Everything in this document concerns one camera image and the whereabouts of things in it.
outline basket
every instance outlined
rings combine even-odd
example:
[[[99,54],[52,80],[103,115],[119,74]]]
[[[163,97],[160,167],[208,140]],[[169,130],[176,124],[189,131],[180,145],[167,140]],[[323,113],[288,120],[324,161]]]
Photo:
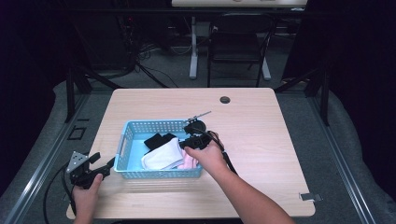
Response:
[[[180,119],[127,121],[122,130],[114,170],[126,179],[199,177],[202,171],[200,164],[193,169],[145,170],[141,163],[142,157],[149,152],[145,140],[155,133],[171,133],[182,141],[190,137],[184,131],[187,124],[186,120]]]

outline wooden table top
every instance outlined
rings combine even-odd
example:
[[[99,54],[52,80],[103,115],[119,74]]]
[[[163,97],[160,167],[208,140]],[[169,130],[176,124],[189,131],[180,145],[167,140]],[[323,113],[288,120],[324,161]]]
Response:
[[[223,104],[222,96],[231,102]],[[315,213],[274,91],[265,88],[116,90],[94,139],[91,155],[104,165],[117,153],[124,124],[131,119],[200,118],[219,134],[237,173],[271,197],[292,217]],[[215,180],[199,178],[124,179],[111,170],[99,191],[95,218],[238,217]],[[74,218],[69,208],[67,216]]]
[[[173,7],[305,7],[307,0],[172,0]]]

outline person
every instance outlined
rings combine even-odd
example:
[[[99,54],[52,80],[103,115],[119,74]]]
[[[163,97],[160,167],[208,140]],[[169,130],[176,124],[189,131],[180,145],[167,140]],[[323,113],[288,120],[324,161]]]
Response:
[[[212,135],[220,142],[216,133]],[[198,160],[215,179],[245,224],[294,223],[276,202],[253,188],[228,168],[220,147],[215,141],[212,140],[202,150],[190,147],[185,147],[184,150]],[[75,188],[73,190],[77,208],[75,224],[92,222],[94,207],[98,199],[97,191],[101,181],[102,177],[98,175],[89,189]]]

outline folded white towel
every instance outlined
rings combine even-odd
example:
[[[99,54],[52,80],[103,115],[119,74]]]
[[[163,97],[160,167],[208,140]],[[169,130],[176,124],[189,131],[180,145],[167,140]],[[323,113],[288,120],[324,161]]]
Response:
[[[183,163],[183,154],[178,144],[178,138],[156,148],[142,158],[142,166],[144,169],[163,170],[172,169]]]

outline person's left hand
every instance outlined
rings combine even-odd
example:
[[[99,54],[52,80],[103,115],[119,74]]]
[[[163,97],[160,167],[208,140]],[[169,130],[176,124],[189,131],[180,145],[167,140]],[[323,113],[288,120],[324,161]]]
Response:
[[[98,174],[89,189],[79,186],[73,188],[73,198],[76,203],[76,219],[74,223],[92,223],[93,213],[99,198],[98,190],[102,180],[103,175]]]

